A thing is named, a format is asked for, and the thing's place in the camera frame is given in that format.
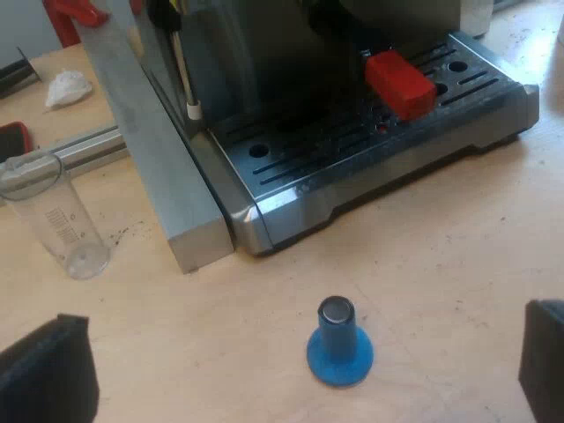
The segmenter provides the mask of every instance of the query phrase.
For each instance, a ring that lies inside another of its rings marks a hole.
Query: white wall
[[[61,48],[41,0],[0,0],[0,67]]]

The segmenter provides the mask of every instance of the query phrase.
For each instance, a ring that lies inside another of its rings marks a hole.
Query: blue base
[[[308,364],[317,378],[331,386],[348,386],[364,379],[374,360],[374,351],[367,334],[356,328],[356,355],[351,361],[331,361],[321,342],[319,328],[308,341]]]

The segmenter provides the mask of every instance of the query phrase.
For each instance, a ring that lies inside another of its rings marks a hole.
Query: stainless steel drip tray
[[[437,85],[434,111],[416,121],[400,122],[364,88],[331,85],[234,116],[190,141],[250,253],[285,245],[371,191],[538,120],[538,87],[517,82],[473,39],[451,34],[404,53]]]

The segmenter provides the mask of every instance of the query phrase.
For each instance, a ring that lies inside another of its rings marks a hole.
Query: red rubber block
[[[433,110],[436,87],[396,50],[386,50],[370,57],[365,68],[365,80],[404,121]]]

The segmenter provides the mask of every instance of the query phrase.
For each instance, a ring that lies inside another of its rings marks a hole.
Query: red object
[[[56,0],[43,0],[43,7],[47,11],[47,15],[51,20],[51,25],[55,28],[57,37],[63,45],[63,48],[74,46],[80,43],[77,29],[74,27],[69,16],[57,11],[55,8]]]
[[[404,121],[426,115],[434,108],[436,87],[396,50],[370,57],[365,80]]]
[[[76,19],[80,25],[95,28],[108,20],[109,14],[99,11],[89,0],[54,0],[55,9]]]
[[[0,127],[0,163],[10,157],[32,151],[32,139],[22,122],[12,122]]]
[[[138,15],[143,10],[143,0],[130,0],[131,11],[134,15]]]

